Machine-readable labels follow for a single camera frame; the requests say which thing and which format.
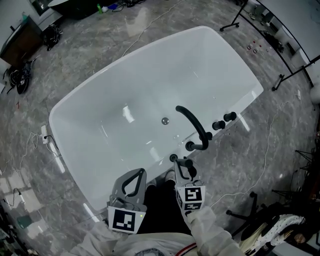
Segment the freestanding bathtub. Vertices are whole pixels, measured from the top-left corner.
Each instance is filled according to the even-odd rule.
[[[171,154],[190,154],[186,142],[201,144],[177,105],[215,135],[214,121],[242,112],[262,92],[231,46],[211,28],[199,26],[108,65],[64,97],[49,123],[75,182],[100,210],[115,180],[127,171],[144,168],[150,181],[172,166]]]

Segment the white sleeve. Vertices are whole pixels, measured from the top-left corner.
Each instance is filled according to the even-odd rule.
[[[127,236],[110,230],[104,221],[100,221],[85,235],[82,243],[61,256],[110,256],[117,241]]]
[[[203,256],[244,256],[229,232],[216,226],[216,216],[205,206],[187,216],[198,251]]]
[[[282,244],[284,242],[285,242],[285,234],[282,234],[282,235],[278,235],[274,239],[272,239],[270,241],[270,244],[272,246],[278,246],[278,245],[280,245],[280,244]]]

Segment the white wall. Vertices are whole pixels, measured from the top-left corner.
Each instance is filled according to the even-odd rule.
[[[320,4],[316,0],[260,0],[297,39],[310,59],[320,54]]]
[[[12,34],[10,26],[17,28],[21,23],[23,12],[27,16],[30,15],[42,30],[61,17],[59,13],[52,9],[39,16],[29,0],[0,0],[0,48]],[[0,76],[8,67],[10,65],[0,59]]]
[[[269,11],[265,10],[263,12],[263,14],[267,14]],[[276,19],[275,17],[271,20],[271,22],[275,25],[276,28],[281,28],[282,24],[280,21],[278,21],[278,19]],[[294,42],[289,42],[291,44],[291,46],[293,46],[294,48],[298,48],[298,44],[294,43]],[[318,54],[320,55],[320,45],[318,45]],[[315,64],[309,66],[306,68],[313,84],[315,86],[320,86],[320,60],[318,60]]]

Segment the black cable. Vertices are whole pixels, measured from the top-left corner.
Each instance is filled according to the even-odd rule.
[[[135,5],[137,5],[137,4],[141,4],[141,3],[143,3],[143,2],[145,2],[146,0],[133,0],[133,3],[135,4]]]
[[[12,200],[12,204],[10,204],[9,201],[6,202],[6,200],[2,199],[7,205],[9,205],[9,206],[11,206],[11,207],[14,207],[14,205],[15,205],[15,190],[17,190],[18,193],[19,193],[19,195],[21,195],[21,192],[19,191],[19,189],[18,189],[17,187],[15,187],[15,188],[13,189],[13,200]]]
[[[121,12],[125,8],[125,6],[122,3],[118,3],[117,5],[118,5],[117,8],[112,10],[113,13]]]
[[[290,192],[291,192],[292,180],[294,179],[294,175],[295,175],[295,173],[297,173],[297,172],[298,172],[298,170],[295,170],[295,171],[292,173],[291,182],[290,182]]]
[[[8,71],[8,69],[6,69],[6,70],[4,71],[4,73],[3,73],[3,77],[2,77],[2,80],[4,80],[4,79],[5,79],[5,76],[6,76],[7,71]]]
[[[196,182],[200,182],[200,183],[201,183],[201,186],[204,185],[204,182],[203,182],[202,180],[196,179],[196,180],[193,181],[193,182],[188,182],[188,183],[184,184],[183,187],[185,187],[185,186],[188,185],[188,184],[192,184],[193,186],[198,186],[198,185],[196,185]]]
[[[57,143],[56,143],[54,137],[52,137],[51,135],[47,135],[47,136],[44,136],[43,138],[46,139],[47,137],[51,137],[51,139],[52,139],[53,142],[54,142],[55,147],[59,150],[59,148],[58,148],[58,146],[57,146]]]

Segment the electrical outlet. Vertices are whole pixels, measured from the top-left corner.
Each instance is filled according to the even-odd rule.
[[[43,144],[47,144],[49,142],[49,139],[48,137],[45,138],[45,136],[48,136],[47,127],[45,125],[41,127],[41,136]]]

